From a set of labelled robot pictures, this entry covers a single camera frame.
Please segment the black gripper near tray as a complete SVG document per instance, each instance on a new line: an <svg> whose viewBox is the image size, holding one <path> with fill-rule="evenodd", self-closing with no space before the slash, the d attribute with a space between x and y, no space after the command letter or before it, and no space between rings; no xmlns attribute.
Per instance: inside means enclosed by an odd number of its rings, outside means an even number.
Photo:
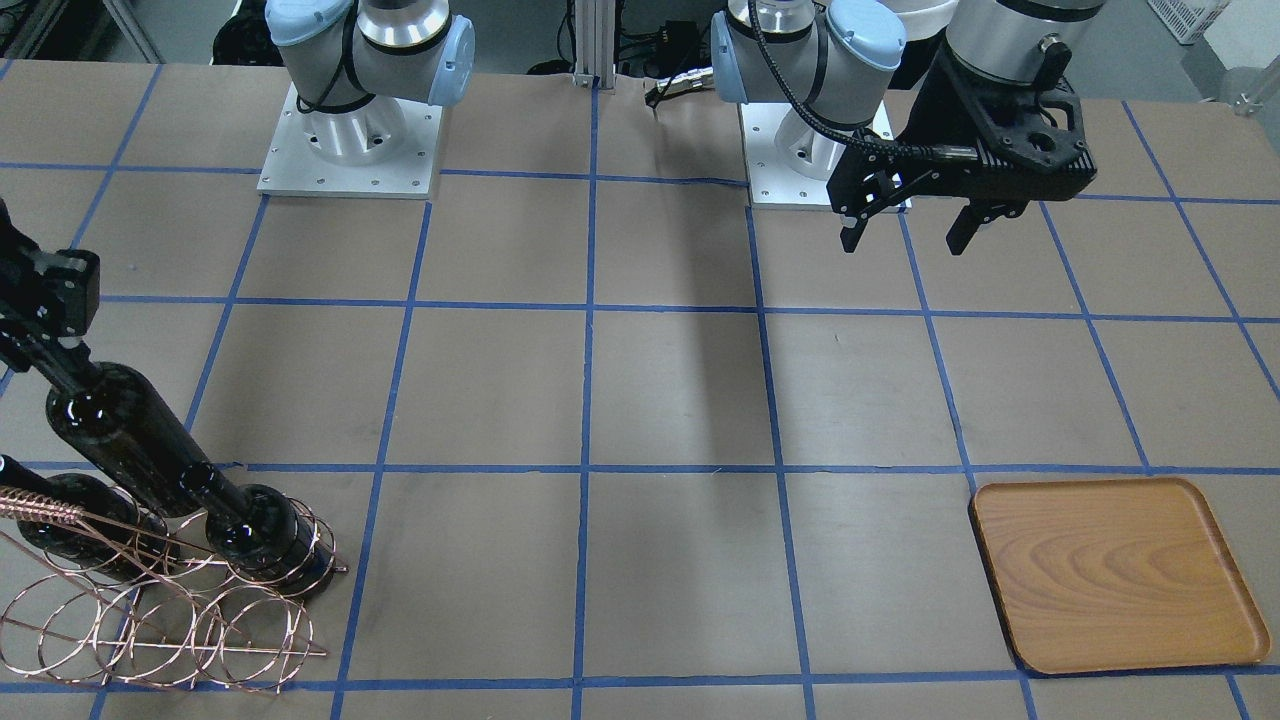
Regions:
<svg viewBox="0 0 1280 720"><path fill-rule="evenodd" d="M1080 99L1065 78L1068 45L1032 53L1029 85L992 79L950 47L934 56L908 123L892 142L847 146L827 182L841 215L840 243L856 251L872 218L916 195L972 201L1065 201L1098 167L1085 138ZM969 202L946 234L963 255L1001 206Z"/></svg>

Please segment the black gripper near basket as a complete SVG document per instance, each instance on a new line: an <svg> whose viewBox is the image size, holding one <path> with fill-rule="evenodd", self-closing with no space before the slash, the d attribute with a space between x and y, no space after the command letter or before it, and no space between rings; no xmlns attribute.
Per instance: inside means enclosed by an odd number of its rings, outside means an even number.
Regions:
<svg viewBox="0 0 1280 720"><path fill-rule="evenodd" d="M1 202L3 361L14 372L96 375L83 342L100 302L100 258L44 251Z"/></svg>

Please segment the robot arm near tray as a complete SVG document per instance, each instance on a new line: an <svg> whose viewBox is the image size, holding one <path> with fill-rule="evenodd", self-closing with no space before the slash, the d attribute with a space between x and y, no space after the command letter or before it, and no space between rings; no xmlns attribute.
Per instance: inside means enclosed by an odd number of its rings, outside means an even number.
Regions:
<svg viewBox="0 0 1280 720"><path fill-rule="evenodd" d="M716 92L726 102L786 106L774 146L826 186L840 242L856 250L869 220L915 196L964 199L948 250L1066 201L1097 174L1073 46L1098 1L946 1L942 33L905 131L872 122L909 45L906 19L882 1L728 1L709 24ZM408 159L410 102L456 105L474 68L475 32L444 1L269 1L265 20L294 88L293 117L326 165Z"/></svg>

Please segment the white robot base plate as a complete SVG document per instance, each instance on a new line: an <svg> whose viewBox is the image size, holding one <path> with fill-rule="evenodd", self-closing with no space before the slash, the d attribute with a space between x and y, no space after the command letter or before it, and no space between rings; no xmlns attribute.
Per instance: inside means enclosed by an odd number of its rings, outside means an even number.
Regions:
<svg viewBox="0 0 1280 720"><path fill-rule="evenodd" d="M829 211L827 181L844 147L782 102L739 105L750 204L756 210Z"/></svg>

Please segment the second white robot base plate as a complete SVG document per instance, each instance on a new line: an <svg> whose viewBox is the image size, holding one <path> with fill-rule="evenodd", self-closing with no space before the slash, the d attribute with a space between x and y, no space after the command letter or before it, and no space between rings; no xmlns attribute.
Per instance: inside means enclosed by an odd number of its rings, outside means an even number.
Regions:
<svg viewBox="0 0 1280 720"><path fill-rule="evenodd" d="M439 172L443 108L378 96L346 114L302 113L289 87L260 170L273 197L428 201Z"/></svg>

